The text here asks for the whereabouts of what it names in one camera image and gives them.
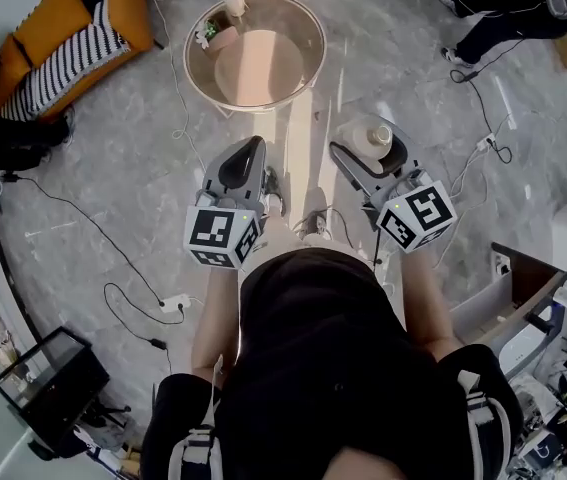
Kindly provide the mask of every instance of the orange cushion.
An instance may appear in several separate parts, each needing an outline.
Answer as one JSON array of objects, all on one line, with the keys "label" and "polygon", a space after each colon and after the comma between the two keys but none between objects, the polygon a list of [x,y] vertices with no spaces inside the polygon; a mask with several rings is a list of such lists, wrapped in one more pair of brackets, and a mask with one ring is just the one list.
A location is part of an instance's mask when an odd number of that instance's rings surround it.
[{"label": "orange cushion", "polygon": [[23,77],[30,72],[30,66],[9,34],[0,49],[0,109],[16,89]]},{"label": "orange cushion", "polygon": [[38,68],[63,41],[91,22],[92,17],[81,0],[42,0],[16,29],[14,37]]}]

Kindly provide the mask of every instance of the black shirt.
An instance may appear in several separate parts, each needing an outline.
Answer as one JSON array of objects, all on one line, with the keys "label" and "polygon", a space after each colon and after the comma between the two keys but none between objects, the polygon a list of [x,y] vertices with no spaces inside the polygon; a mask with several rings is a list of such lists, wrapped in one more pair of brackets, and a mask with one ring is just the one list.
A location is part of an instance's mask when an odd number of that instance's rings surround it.
[{"label": "black shirt", "polygon": [[[471,479],[461,369],[506,409],[516,397],[494,354],[473,345],[438,364],[414,345],[362,262],[327,249],[262,265],[241,289],[241,354],[216,412],[224,476],[321,478],[345,447],[393,461],[410,479]],[[163,381],[142,453],[144,480],[165,480],[172,447],[203,419],[209,383]]]}]

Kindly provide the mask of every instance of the sofa armrest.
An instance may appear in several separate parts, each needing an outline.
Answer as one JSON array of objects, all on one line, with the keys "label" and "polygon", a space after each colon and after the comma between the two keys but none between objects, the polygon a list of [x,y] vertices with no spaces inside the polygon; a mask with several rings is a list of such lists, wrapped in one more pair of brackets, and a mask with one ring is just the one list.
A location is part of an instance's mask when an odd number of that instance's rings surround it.
[{"label": "sofa armrest", "polygon": [[108,0],[108,14],[114,30],[136,50],[152,48],[153,37],[145,0]]}]

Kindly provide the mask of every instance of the black and white square marker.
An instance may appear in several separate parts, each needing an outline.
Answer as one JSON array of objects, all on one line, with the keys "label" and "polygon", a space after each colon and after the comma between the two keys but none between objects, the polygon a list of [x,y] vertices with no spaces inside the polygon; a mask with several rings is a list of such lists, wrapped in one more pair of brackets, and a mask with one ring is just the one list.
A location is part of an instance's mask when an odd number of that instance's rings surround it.
[{"label": "black and white square marker", "polygon": [[245,258],[249,254],[258,237],[259,231],[256,227],[256,222],[252,221],[234,249],[234,252],[236,252],[236,256],[241,263],[245,261]]},{"label": "black and white square marker", "polygon": [[190,245],[203,245],[206,247],[227,247],[232,230],[232,212],[219,212],[214,210],[199,210]]},{"label": "black and white square marker", "polygon": [[428,187],[416,194],[407,196],[405,201],[424,231],[429,231],[452,218],[452,213],[435,187]]},{"label": "black and white square marker", "polygon": [[403,248],[409,247],[416,238],[414,231],[412,231],[390,210],[385,212],[383,220],[381,221],[381,227],[387,231]]},{"label": "black and white square marker", "polygon": [[207,251],[192,251],[192,254],[196,256],[201,265],[234,268],[234,264],[227,254]]},{"label": "black and white square marker", "polygon": [[444,228],[441,229],[437,229],[434,233],[430,233],[427,236],[424,236],[421,241],[419,242],[419,245],[416,246],[416,249],[418,249],[419,247],[421,247],[422,245],[425,244],[429,244],[432,240],[436,240],[438,237],[440,237],[443,233],[445,233],[445,231],[447,230],[447,228],[449,228],[450,226],[445,226]]}]

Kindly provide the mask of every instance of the orange sofa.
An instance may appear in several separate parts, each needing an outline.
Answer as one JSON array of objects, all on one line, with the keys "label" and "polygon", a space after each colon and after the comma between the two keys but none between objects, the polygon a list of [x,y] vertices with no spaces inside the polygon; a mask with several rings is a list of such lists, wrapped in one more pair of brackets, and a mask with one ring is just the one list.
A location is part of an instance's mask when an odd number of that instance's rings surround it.
[{"label": "orange sofa", "polygon": [[[107,18],[111,28],[127,42],[129,51],[77,77],[69,91],[37,116],[39,119],[57,117],[110,71],[152,47],[146,0],[107,0]],[[16,31],[7,36],[0,49],[1,115],[5,113],[1,108],[19,87],[22,89],[20,84],[30,71],[40,68],[66,40],[88,27],[92,20],[84,0],[42,0]]]}]

